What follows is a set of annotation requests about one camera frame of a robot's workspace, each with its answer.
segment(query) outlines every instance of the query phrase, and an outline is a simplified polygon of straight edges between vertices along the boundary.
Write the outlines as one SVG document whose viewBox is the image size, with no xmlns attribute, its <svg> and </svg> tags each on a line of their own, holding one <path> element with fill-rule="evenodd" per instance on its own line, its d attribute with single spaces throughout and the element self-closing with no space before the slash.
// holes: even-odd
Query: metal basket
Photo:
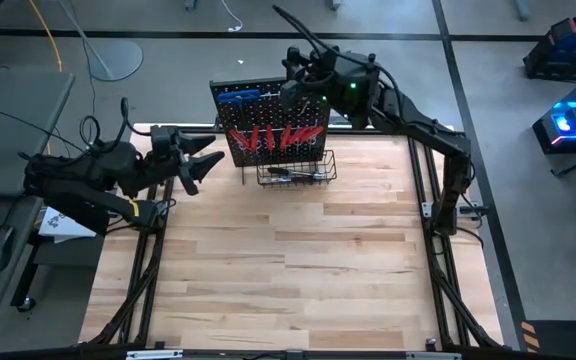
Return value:
<svg viewBox="0 0 576 360">
<path fill-rule="evenodd" d="M 296 175 L 279 175 L 273 169 L 282 169 Z M 337 178 L 335 153 L 325 150 L 320 161 L 307 161 L 275 165 L 257 165 L 257 183 L 263 187 L 289 187 L 328 184 Z"/>
</svg>

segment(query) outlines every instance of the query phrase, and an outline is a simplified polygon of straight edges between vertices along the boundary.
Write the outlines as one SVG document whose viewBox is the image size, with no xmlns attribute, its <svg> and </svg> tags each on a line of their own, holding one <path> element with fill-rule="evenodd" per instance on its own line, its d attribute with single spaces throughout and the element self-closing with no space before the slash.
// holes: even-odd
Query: pegboard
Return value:
<svg viewBox="0 0 576 360">
<path fill-rule="evenodd" d="M 210 82 L 219 122 L 236 167 L 322 159 L 330 104 L 323 97 L 309 95 L 293 108 L 284 109 L 279 89 L 285 82 L 284 78 Z M 255 127 L 257 141 L 253 146 Z"/>
</svg>

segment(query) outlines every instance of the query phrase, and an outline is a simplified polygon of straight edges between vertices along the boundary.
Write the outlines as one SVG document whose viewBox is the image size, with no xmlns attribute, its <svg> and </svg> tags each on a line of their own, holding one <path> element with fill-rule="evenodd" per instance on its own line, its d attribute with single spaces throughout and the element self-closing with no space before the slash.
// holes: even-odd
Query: concrete floor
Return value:
<svg viewBox="0 0 576 360">
<path fill-rule="evenodd" d="M 55 2 L 38 0 L 53 29 L 72 29 Z M 74 1 L 87 30 L 225 32 L 235 25 L 217 0 L 202 0 L 193 13 L 181 0 Z M 431 0 L 344 0 L 338 13 L 324 1 L 277 0 L 313 31 L 343 33 L 438 34 Z M 443 0 L 452 34 L 543 35 L 566 17 L 576 1 L 529 0 L 533 17 L 521 23 L 512 0 Z M 265 0 L 229 0 L 244 21 L 243 31 L 292 31 Z M 26 2 L 5 2 L 0 28 L 39 28 Z M 110 39 L 93 39 L 104 46 Z M 92 111 L 81 40 L 58 38 L 65 71 L 75 86 L 59 129 L 78 141 L 79 119 Z M 283 75 L 280 60 L 298 40 L 135 39 L 144 51 L 137 73 L 115 83 L 94 82 L 102 136 L 119 124 L 119 99 L 127 96 L 132 122 L 210 123 L 216 111 L 210 80 Z M 374 52 L 401 89 L 429 116 L 463 128 L 441 41 L 334 41 L 356 52 Z M 527 80 L 521 59 L 534 44 L 454 42 L 457 65 L 479 139 L 490 186 L 528 319 L 576 319 L 576 174 L 550 175 L 530 125 L 574 85 Z M 46 38 L 0 36 L 0 65 L 56 70 Z M 477 189 L 473 187 L 474 198 Z M 485 256 L 506 342 L 516 346 L 496 254 L 487 230 Z M 67 346 L 77 341 L 94 272 L 47 272 L 33 295 L 40 304 L 30 314 L 7 306 L 0 312 L 0 350 Z M 63 309 L 68 308 L 68 315 Z"/>
</svg>

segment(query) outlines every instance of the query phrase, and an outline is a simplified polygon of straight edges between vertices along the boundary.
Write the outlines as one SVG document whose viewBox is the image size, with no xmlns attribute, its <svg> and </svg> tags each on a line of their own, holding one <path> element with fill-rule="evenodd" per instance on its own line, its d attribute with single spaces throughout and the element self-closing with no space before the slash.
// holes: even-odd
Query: yellow cable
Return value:
<svg viewBox="0 0 576 360">
<path fill-rule="evenodd" d="M 46 31 L 46 35 L 48 35 L 48 38 L 50 39 L 50 43 L 52 44 L 52 48 L 53 48 L 53 50 L 55 50 L 55 56 L 57 57 L 57 65 L 59 66 L 59 72 L 61 72 L 61 70 L 62 70 L 62 68 L 61 68 L 61 56 L 59 55 L 59 49 L 57 48 L 57 44 L 55 43 L 55 39 L 53 39 L 52 33 L 50 32 L 50 29 L 48 29 L 48 25 L 46 25 L 46 22 L 44 21 L 44 17 L 41 16 L 41 12 L 39 12 L 39 9 L 37 8 L 37 5 L 35 5 L 35 2 L 33 0 L 28 0 L 28 2 L 30 3 L 30 6 L 32 6 L 32 9 L 35 11 L 35 15 L 37 15 L 37 18 L 39 19 L 39 21 L 41 22 L 41 25 L 44 27 L 44 30 Z"/>
</svg>

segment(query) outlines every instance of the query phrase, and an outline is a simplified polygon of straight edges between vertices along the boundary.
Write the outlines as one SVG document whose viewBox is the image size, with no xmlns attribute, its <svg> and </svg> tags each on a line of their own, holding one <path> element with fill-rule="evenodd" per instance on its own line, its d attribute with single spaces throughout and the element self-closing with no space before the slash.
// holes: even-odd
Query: wooden table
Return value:
<svg viewBox="0 0 576 360">
<path fill-rule="evenodd" d="M 148 138 L 131 141 L 143 153 L 150 147 Z M 327 146 L 339 174 L 328 186 L 264 189 L 255 169 L 242 185 L 223 136 L 207 152 L 226 158 L 199 195 L 187 196 L 177 180 L 149 343 L 415 350 L 438 338 L 406 139 L 329 136 Z M 501 341 L 480 245 L 467 234 L 452 239 L 464 301 Z M 136 242 L 128 230 L 106 239 L 81 340 L 94 337 L 124 300 Z M 454 313 L 447 313 L 456 339 Z"/>
</svg>

